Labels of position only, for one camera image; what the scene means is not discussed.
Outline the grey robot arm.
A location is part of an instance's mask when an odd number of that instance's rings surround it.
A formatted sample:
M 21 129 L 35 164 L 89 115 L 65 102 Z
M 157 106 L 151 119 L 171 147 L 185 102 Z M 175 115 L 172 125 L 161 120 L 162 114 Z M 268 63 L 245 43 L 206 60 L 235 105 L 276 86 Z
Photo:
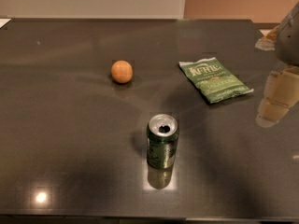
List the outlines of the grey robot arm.
M 299 2 L 278 27 L 275 53 L 284 63 L 299 65 Z

